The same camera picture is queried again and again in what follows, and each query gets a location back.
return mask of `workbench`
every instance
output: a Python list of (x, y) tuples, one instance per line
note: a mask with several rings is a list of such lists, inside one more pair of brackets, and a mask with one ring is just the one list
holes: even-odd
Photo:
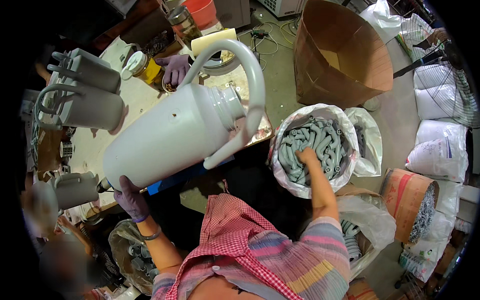
[[(132, 46), (127, 45), (120, 37), (117, 37), (100, 55), (100, 58), (108, 61), (112, 69), (120, 72), (132, 53)], [(189, 53), (189, 50), (184, 47), (179, 53)], [(203, 78), (203, 84), (209, 87), (217, 86), (219, 89), (225, 89), (229, 84), (233, 84), (242, 99), (242, 105), (246, 109), (248, 108), (248, 83), (245, 71), (241, 65), (228, 74), (222, 76), (204, 76)], [(118, 128), (110, 132), (89, 128), (76, 129), (72, 137), (73, 155), (69, 161), (72, 173), (91, 171), (97, 175), (98, 180), (104, 178), (103, 153), (107, 146), (124, 131), (125, 128), (168, 96), (166, 92), (158, 92), (156, 89), (135, 77), (127, 81), (121, 81), (119, 94), (125, 106), (123, 117)], [(243, 124), (242, 121), (243, 119), (237, 121), (237, 128), (241, 128)], [(230, 137), (233, 137), (235, 133), (236, 132), (232, 132)], [(272, 136), (272, 126), (267, 115), (264, 114), (257, 133), (247, 144), (247, 147), (269, 139)], [(99, 201), (97, 201), (95, 205), (86, 203), (71, 208), (69, 212), (70, 215), (77, 215), (80, 216), (81, 220), (86, 220), (114, 205), (116, 205), (116, 202), (113, 199), (113, 193), (104, 192), (99, 194)]]

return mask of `thermos neck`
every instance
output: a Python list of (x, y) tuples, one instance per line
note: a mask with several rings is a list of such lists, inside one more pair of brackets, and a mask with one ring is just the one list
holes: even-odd
[(231, 85), (225, 90), (212, 87), (209, 89), (209, 95), (225, 129), (227, 131), (235, 130), (235, 121), (245, 117), (240, 95)]

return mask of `bracelet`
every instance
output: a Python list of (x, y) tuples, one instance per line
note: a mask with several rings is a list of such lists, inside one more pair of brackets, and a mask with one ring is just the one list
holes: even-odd
[(158, 238), (158, 236), (160, 235), (161, 232), (162, 232), (162, 228), (160, 227), (160, 225), (158, 225), (158, 229), (156, 230), (156, 233), (152, 234), (149, 237), (142, 236), (142, 238), (144, 240), (154, 240), (154, 239)]

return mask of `purple glove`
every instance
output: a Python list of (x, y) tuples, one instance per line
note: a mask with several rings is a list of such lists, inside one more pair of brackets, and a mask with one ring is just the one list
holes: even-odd
[(190, 65), (188, 64), (188, 54), (183, 55), (172, 55), (165, 58), (155, 59), (157, 65), (162, 67), (167, 67), (165, 70), (164, 83), (170, 83), (171, 77), (171, 84), (172, 85), (179, 85), (185, 78), (185, 74), (190, 69)]
[(136, 193), (138, 188), (127, 176), (120, 176), (120, 186), (123, 193), (115, 190), (113, 198), (132, 217), (135, 223), (144, 221), (149, 215), (147, 202), (142, 195)]

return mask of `glass jar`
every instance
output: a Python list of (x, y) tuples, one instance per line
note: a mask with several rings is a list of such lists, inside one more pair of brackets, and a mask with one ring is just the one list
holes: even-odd
[(167, 20), (172, 25), (173, 31), (190, 50), (192, 49), (192, 40), (202, 36), (200, 29), (198, 29), (186, 6), (174, 8), (167, 15)]
[(137, 77), (148, 85), (161, 89), (163, 74), (162, 67), (157, 65), (152, 57), (137, 51), (130, 56), (120, 76), (123, 80)]

